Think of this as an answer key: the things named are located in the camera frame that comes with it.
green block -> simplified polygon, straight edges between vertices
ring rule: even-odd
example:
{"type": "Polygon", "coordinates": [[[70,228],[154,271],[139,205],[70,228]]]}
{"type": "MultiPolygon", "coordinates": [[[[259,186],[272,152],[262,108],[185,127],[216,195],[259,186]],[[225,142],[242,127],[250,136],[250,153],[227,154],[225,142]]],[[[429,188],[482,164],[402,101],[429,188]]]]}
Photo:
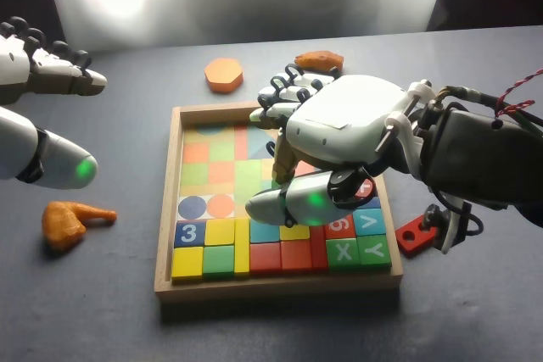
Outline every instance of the green block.
{"type": "Polygon", "coordinates": [[[186,163],[181,167],[182,186],[205,186],[208,180],[206,163],[186,163]]]}
{"type": "Polygon", "coordinates": [[[234,246],[206,246],[203,272],[208,278],[233,276],[234,246]]]}
{"type": "Polygon", "coordinates": [[[390,267],[390,252],[386,235],[357,237],[360,261],[364,267],[390,267]]]}
{"type": "Polygon", "coordinates": [[[229,142],[211,142],[210,161],[233,161],[234,146],[234,143],[229,142]]]}
{"type": "Polygon", "coordinates": [[[245,203],[262,191],[260,160],[236,161],[234,202],[245,203]]]}
{"type": "Polygon", "coordinates": [[[330,270],[360,267],[358,246],[355,238],[326,240],[326,253],[330,270]]]}

hexagonal block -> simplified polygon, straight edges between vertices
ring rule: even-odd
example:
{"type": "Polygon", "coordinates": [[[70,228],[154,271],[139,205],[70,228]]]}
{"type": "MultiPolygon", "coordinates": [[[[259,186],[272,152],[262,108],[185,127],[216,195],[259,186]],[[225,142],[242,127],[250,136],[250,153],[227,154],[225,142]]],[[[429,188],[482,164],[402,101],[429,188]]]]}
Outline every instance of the hexagonal block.
{"type": "Polygon", "coordinates": [[[213,92],[233,92],[244,81],[244,71],[239,62],[233,58],[214,59],[205,67],[204,73],[213,92]]]}

black cable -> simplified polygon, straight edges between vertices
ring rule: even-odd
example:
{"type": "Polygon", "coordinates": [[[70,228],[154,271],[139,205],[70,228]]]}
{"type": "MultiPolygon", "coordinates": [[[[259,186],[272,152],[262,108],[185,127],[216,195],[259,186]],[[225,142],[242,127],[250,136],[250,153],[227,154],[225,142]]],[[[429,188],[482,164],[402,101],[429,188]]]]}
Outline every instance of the black cable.
{"type": "Polygon", "coordinates": [[[482,220],[480,220],[477,216],[475,216],[472,213],[469,213],[468,215],[466,215],[460,208],[458,208],[457,206],[455,206],[452,203],[450,203],[449,201],[447,201],[445,199],[445,197],[443,197],[441,192],[436,191],[433,188],[430,188],[430,190],[435,195],[435,197],[438,199],[438,201],[440,201],[443,204],[443,206],[445,208],[447,208],[451,212],[454,212],[455,214],[459,214],[460,216],[467,216],[470,220],[472,220],[473,222],[475,222],[477,224],[478,230],[476,230],[476,231],[466,231],[466,236],[474,237],[476,235],[480,235],[481,233],[483,233],[484,225],[483,225],[482,220]]]}

tabletop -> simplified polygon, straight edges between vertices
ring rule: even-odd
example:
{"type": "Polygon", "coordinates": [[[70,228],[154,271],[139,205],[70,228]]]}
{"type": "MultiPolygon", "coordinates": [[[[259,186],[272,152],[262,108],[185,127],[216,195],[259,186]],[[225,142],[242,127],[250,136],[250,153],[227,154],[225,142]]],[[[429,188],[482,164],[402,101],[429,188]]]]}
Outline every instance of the tabletop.
{"type": "MultiPolygon", "coordinates": [[[[0,360],[538,360],[543,231],[515,209],[475,207],[484,234],[447,255],[403,259],[397,292],[160,306],[153,278],[172,108],[255,100],[294,56],[318,49],[344,55],[346,73],[497,96],[543,64],[543,26],[106,53],[91,67],[108,78],[102,94],[24,95],[9,108],[84,147],[99,172],[77,191],[0,183],[0,360]],[[219,57],[244,67],[228,96],[204,80],[219,57]],[[52,200],[119,218],[52,256],[41,232],[52,200]]],[[[533,98],[529,110],[542,115],[540,89],[535,79],[507,100],[533,98]]],[[[396,227],[435,203],[410,176],[384,177],[396,227]]]]}

